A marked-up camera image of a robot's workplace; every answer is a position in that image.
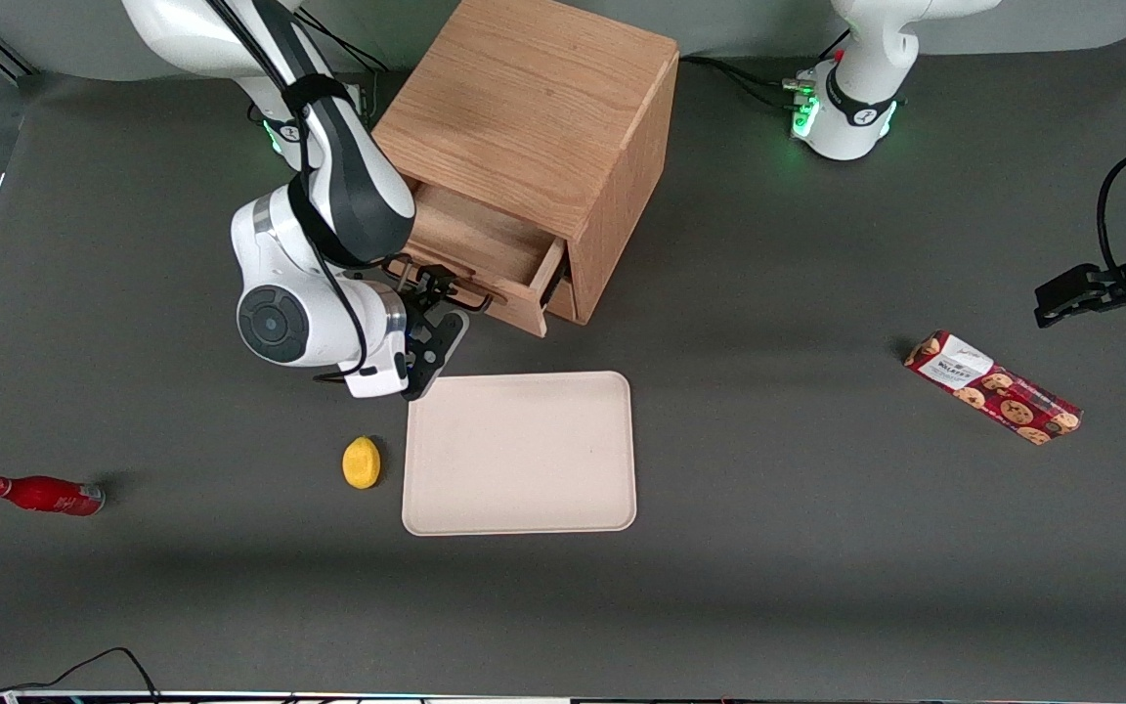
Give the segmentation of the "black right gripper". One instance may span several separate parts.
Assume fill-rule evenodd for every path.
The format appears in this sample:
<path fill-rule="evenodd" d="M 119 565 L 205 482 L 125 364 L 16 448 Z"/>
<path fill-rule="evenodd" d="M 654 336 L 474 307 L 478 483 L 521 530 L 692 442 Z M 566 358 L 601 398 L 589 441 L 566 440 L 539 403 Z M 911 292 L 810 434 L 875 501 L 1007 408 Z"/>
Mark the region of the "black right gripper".
<path fill-rule="evenodd" d="M 455 271 L 446 266 L 419 268 L 419 289 L 403 297 L 406 308 L 404 327 L 404 369 L 406 389 L 402 396 L 408 402 L 425 396 L 426 389 L 441 373 L 444 365 L 444 326 L 441 320 L 429 317 L 435 311 L 446 315 L 452 311 L 470 315 L 470 306 L 456 298 Z"/>

